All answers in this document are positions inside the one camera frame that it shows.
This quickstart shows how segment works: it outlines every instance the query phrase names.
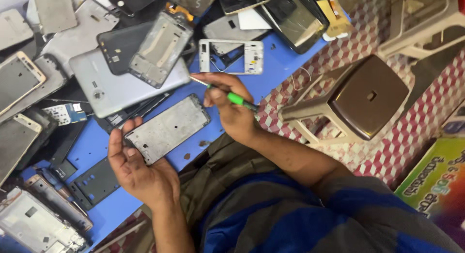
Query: white wire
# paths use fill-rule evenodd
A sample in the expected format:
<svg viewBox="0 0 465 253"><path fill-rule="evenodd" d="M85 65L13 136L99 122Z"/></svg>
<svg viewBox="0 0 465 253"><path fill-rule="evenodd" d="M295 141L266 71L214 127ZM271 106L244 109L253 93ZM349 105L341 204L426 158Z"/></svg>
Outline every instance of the white wire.
<svg viewBox="0 0 465 253"><path fill-rule="evenodd" d="M299 67L299 69L302 69L302 70L304 70L305 72L307 72L308 77L310 78L310 81L311 81L310 72L308 72L308 71L307 71L306 69L304 69L303 67ZM300 86L300 89L296 89L296 87L295 87L295 81L294 81L294 76L293 76L292 74L291 74L291 78L292 78L292 84L294 85L294 90L300 91L300 90L302 90L302 89L304 88L304 87L301 85L301 86Z"/></svg>

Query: blue table surface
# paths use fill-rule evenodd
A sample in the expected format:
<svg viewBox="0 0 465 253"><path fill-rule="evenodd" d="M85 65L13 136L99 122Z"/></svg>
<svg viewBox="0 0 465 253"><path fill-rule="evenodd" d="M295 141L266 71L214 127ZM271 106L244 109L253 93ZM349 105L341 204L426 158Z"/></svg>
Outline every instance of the blue table surface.
<svg viewBox="0 0 465 253"><path fill-rule="evenodd" d="M299 55L283 42L276 33L272 33L263 39L264 43L264 72L261 75L240 75L239 78L254 97L255 103L267 96L270 91L282 83L289 75L302 66L314 54L323 48L327 42L320 39L309 51ZM244 61L236 62L229 70L240 69ZM199 56L195 57L190 67L190 72L199 72ZM195 93L201 101L204 98L206 87L197 82L191 82L176 90L176 92L165 101L160 107L148 114L144 121L153 118L160 112L166 110L177 102L181 101L189 94ZM206 146L199 146L201 141L214 141L223 133L218 109L216 107L206 108L211 117L211 122L203 129L194 134L188 140L180 144L177 148L166 155L168 161L177 171L183 169L190 161L199 155ZM100 128L97 122L90 119L83 129L81 135L75 142L68 155L68 160L78 168L67 183L76 179L86 170L94 166L97 162L107 156L108 134ZM184 159L189 153L190 159ZM27 179L31 172L24 172L23 177ZM87 232L88 238L93 242L90 249L102 241L110 232L121 224L128 216L136 211L142 202L128 194L123 188L117 189L102 202L98 203L88 214L94 226ZM17 247L17 243L10 240L3 240L2 244Z"/></svg>

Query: hand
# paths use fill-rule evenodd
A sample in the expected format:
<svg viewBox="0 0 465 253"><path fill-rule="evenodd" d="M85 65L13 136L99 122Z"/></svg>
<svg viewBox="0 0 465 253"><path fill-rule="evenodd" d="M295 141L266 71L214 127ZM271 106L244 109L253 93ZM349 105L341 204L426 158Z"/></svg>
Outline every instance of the hand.
<svg viewBox="0 0 465 253"><path fill-rule="evenodd" d="M191 76L218 87L205 91L204 106L216 105L226 133L237 142L247 145L258 132L258 128L254 125L255 116L246 107L231 103L226 96L227 92L234 92L253 103L252 95L240 79L223 72L194 73Z"/></svg>
<svg viewBox="0 0 465 253"><path fill-rule="evenodd" d="M149 167L136 148L124 146L123 135L142 124L142 118L128 120L122 131L114 129L108 144L108 161L119 184L132 196L144 202L153 213L169 211L179 203L178 173L165 158Z"/></svg>

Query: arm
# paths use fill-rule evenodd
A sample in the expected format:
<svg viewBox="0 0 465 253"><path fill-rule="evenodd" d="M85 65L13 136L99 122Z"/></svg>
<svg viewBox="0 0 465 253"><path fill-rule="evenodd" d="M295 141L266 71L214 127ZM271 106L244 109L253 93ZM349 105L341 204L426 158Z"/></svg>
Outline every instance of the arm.
<svg viewBox="0 0 465 253"><path fill-rule="evenodd" d="M274 162L300 184L318 192L319 187L330 179L352 175L339 161L321 152L255 127L253 112L232 104L226 97L225 92L232 91L253 102L252 96L236 76L221 72L192 76L218 86L206 91L204 105L218 107L226 133Z"/></svg>
<svg viewBox="0 0 465 253"><path fill-rule="evenodd" d="M158 252L195 252L179 202L177 172L164 158L147 167L140 152L123 145L123 135L142 124L128 120L122 131L114 129L108 144L108 161L119 184L152 211Z"/></svg>

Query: dirt stain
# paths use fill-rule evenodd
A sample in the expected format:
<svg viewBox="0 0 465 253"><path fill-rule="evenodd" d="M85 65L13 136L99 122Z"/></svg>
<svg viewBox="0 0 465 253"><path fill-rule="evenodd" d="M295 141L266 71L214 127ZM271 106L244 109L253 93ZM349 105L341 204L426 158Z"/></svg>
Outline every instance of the dirt stain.
<svg viewBox="0 0 465 253"><path fill-rule="evenodd" d="M210 145L210 143L211 143L211 142L209 142L209 141L201 140L201 141L199 142L199 147L208 146L208 145Z"/></svg>

